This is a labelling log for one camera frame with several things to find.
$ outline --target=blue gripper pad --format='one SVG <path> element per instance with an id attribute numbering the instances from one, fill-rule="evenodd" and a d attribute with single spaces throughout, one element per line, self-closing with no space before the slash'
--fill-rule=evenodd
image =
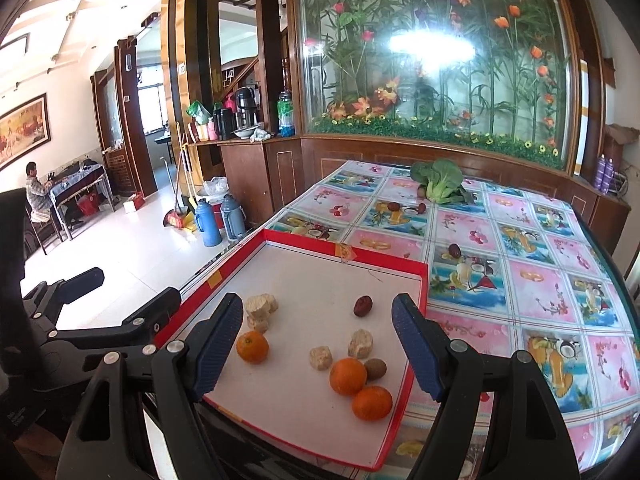
<path id="1" fill-rule="evenodd" d="M 213 316 L 199 322 L 189 334 L 186 342 L 192 361 L 189 388 L 192 400 L 201 400 L 215 388 L 242 326 L 242 313 L 240 297 L 227 293 Z"/>
<path id="2" fill-rule="evenodd" d="M 394 298 L 391 319 L 420 389 L 440 402 L 444 386 L 440 379 L 440 364 L 427 342 L 428 335 L 422 329 L 427 320 L 408 294 L 398 294 Z"/>

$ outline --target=blue thermos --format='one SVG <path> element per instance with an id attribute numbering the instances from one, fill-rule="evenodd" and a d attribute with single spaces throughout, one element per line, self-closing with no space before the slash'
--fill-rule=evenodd
<path id="1" fill-rule="evenodd" d="M 239 240 L 246 233 L 244 211 L 238 201 L 231 195 L 225 195 L 225 199 L 220 206 L 222 221 L 225 224 L 226 237 L 230 241 Z"/>
<path id="2" fill-rule="evenodd" d="M 222 243 L 222 236 L 220 235 L 220 229 L 216 225 L 213 209 L 203 198 L 198 200 L 196 207 L 196 225 L 198 226 L 198 231 L 202 233 L 205 247 L 215 247 Z"/>

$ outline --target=chair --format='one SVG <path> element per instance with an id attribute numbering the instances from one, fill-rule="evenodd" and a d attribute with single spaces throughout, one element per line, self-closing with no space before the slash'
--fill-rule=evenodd
<path id="1" fill-rule="evenodd" d="M 24 210 L 27 213 L 27 218 L 29 219 L 29 223 L 31 224 L 31 228 L 33 229 L 33 233 L 35 234 L 36 240 L 38 241 L 40 247 L 42 248 L 42 252 L 46 256 L 47 250 L 45 249 L 44 243 L 42 242 L 40 235 L 42 234 L 44 229 L 47 227 L 47 225 L 51 224 L 53 227 L 53 231 L 56 233 L 56 236 L 58 237 L 58 240 L 62 242 L 62 236 L 60 235 L 60 230 L 56 226 L 56 223 L 53 221 L 53 216 L 49 216 L 49 220 L 47 220 L 46 222 L 34 222 L 33 218 L 31 217 L 31 208 L 29 208 L 29 206 L 27 205 L 24 207 Z"/>

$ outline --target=purple bottle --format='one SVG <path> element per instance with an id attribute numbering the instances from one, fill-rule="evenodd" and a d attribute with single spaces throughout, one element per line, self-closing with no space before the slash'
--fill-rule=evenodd
<path id="1" fill-rule="evenodd" d="M 611 186 L 611 180 L 613 179 L 613 159 L 610 158 L 607 161 L 607 165 L 604 167 L 604 176 L 602 177 L 602 185 L 600 186 L 600 191 L 604 194 L 609 192 L 609 187 Z"/>
<path id="2" fill-rule="evenodd" d="M 600 189 L 602 185 L 602 178 L 604 177 L 604 168 L 607 165 L 606 160 L 604 158 L 604 154 L 600 155 L 598 159 L 598 165 L 596 166 L 596 176 L 593 181 L 593 187 L 595 189 Z"/>

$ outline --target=ceiling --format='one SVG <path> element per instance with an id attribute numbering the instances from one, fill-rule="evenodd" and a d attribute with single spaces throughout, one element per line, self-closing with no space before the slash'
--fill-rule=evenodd
<path id="1" fill-rule="evenodd" d="M 141 22 L 160 11 L 161 0 L 30 0 L 2 42 L 27 36 L 0 50 L 0 96 L 21 82 L 72 64 L 89 77 L 113 55 L 120 39 L 137 35 Z M 220 3 L 221 44 L 255 35 L 255 0 Z M 159 27 L 140 38 L 140 51 L 159 50 Z"/>

